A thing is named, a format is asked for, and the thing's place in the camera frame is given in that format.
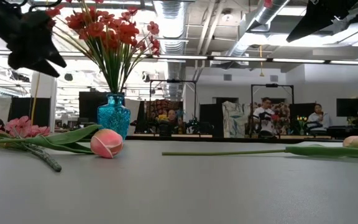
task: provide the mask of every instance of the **vase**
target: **vase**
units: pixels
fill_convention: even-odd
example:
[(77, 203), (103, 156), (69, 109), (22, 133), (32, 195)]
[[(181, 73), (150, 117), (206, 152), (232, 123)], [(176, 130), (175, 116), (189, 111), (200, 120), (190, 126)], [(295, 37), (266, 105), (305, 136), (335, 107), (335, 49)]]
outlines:
[(98, 124), (101, 129), (111, 129), (122, 136), (125, 140), (129, 123), (131, 122), (131, 111), (122, 105), (124, 95), (107, 94), (108, 103), (98, 107)]

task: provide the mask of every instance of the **ceiling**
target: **ceiling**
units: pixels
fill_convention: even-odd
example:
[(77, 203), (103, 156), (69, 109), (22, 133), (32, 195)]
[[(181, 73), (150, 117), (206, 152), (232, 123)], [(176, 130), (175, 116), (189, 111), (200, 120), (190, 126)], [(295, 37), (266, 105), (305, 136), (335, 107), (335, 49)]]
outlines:
[[(232, 19), (225, 21), (223, 19), (218, 20), (218, 25), (214, 31), (213, 39), (208, 47), (207, 54), (213, 52), (225, 52), (229, 50), (235, 41), (238, 38), (238, 25), (241, 23), (244, 14), (253, 11), (257, 7), (258, 0), (224, 0), (223, 8), (231, 10)], [(292, 0), (280, 13), (280, 19), (292, 19), (299, 17), (305, 13), (305, 7), (307, 0)], [(203, 29), (203, 24), (206, 18), (206, 11), (208, 9), (209, 0), (196, 0), (188, 6), (187, 10), (187, 20), (186, 20), (186, 34), (183, 37), (186, 41), (186, 54), (195, 54), (196, 49), (199, 43), (201, 36), (201, 31)], [(23, 7), (23, 11), (26, 12), (29, 6), (26, 5)], [(123, 9), (105, 9), (110, 13), (119, 15)], [(62, 9), (61, 19), (66, 18), (70, 15), (72, 10), (70, 8)], [(142, 32), (146, 32), (147, 24), (149, 21), (159, 22), (159, 18), (156, 13), (153, 11), (139, 11), (135, 16), (135, 21), (137, 21), (138, 28)], [(65, 26), (58, 22), (57, 26), (64, 28)], [(278, 35), (279, 33), (267, 34), (268, 44), (262, 45), (260, 47), (249, 47), (246, 51), (247, 54), (253, 57), (283, 57), (283, 58), (346, 58), (346, 59), (357, 59), (358, 58), (358, 47), (292, 47), (287, 44), (275, 45), (272, 44), (273, 41), (270, 38), (275, 35), (274, 38), (282, 38)], [(73, 47), (64, 43), (63, 40), (58, 37), (54, 37), (53, 41), (57, 46), (58, 50), (62, 52), (75, 51)], [(5, 43), (0, 39), (0, 50), (7, 50)], [(85, 58), (66, 58), (67, 68), (55, 67), (61, 77), (58, 78), (58, 106), (59, 108), (64, 108), (60, 113), (64, 113), (67, 110), (78, 112), (78, 92), (79, 91), (89, 91), (88, 86), (97, 88), (98, 91), (107, 91), (107, 84), (104, 80), (104, 77), (99, 74), (97, 66), (91, 63)], [(186, 62), (187, 67), (194, 67), (194, 61)], [(285, 72), (286, 64), (282, 63), (265, 63), (264, 68), (281, 68), (282, 72)], [(260, 63), (250, 63), (248, 68), (253, 70), (253, 68), (259, 68)], [(131, 74), (130, 79), (127, 81), (127, 95), (133, 99), (145, 99), (149, 95), (149, 83), (145, 83), (142, 80), (143, 74), (150, 75), (153, 79), (165, 79), (167, 76), (165, 71), (167, 70), (167, 63), (165, 62), (142, 62)], [(28, 77), (30, 82), (32, 79), (33, 72), (28, 69), (19, 69), (16, 71), (21, 75)], [(66, 81), (64, 74), (70, 73), (73, 75), (73, 81)], [(9, 72), (9, 67), (7, 65), (7, 57), (0, 56), (0, 84), (22, 84), (22, 87), (15, 86), (0, 86), (0, 94), (9, 94), (16, 96), (28, 96), (30, 92), (30, 83), (24, 83), (21, 81), (13, 80), (10, 78), (11, 72)], [(166, 93), (166, 87), (161, 83), (157, 89), (154, 97), (163, 98)]]

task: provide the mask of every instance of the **white shirt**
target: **white shirt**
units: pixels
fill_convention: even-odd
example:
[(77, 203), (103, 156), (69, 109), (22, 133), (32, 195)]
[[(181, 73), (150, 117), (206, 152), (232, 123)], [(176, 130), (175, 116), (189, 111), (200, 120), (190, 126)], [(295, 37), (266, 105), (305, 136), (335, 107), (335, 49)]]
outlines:
[[(260, 108), (257, 108), (254, 111), (254, 116), (256, 116), (254, 118), (259, 118), (259, 114), (264, 113), (264, 112), (270, 114), (270, 117), (271, 117), (271, 115), (274, 115), (274, 111), (272, 111), (271, 109), (266, 109), (265, 110), (262, 107), (260, 107)], [(268, 132), (274, 134), (274, 126), (273, 126), (272, 120), (270, 120), (270, 121), (262, 120), (262, 129), (261, 129), (261, 131), (268, 131)]]

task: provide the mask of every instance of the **computer monitor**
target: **computer monitor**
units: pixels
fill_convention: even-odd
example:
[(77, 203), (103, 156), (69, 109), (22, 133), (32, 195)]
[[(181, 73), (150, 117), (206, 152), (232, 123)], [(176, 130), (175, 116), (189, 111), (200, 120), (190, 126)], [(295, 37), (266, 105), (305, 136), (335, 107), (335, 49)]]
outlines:
[(336, 99), (336, 116), (358, 116), (358, 99)]
[(294, 103), (290, 105), (291, 120), (296, 117), (308, 118), (314, 112), (316, 103)]
[(98, 122), (98, 107), (107, 104), (106, 92), (80, 92), (80, 118), (88, 118), (89, 122)]

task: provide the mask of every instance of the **gray table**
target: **gray table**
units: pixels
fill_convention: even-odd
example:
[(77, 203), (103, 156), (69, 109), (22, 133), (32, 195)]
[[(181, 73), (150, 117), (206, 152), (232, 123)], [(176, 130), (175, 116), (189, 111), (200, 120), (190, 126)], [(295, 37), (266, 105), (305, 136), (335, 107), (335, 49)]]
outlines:
[(161, 156), (282, 147), (126, 141), (113, 160), (53, 153), (59, 174), (0, 150), (0, 224), (358, 223), (358, 159)]

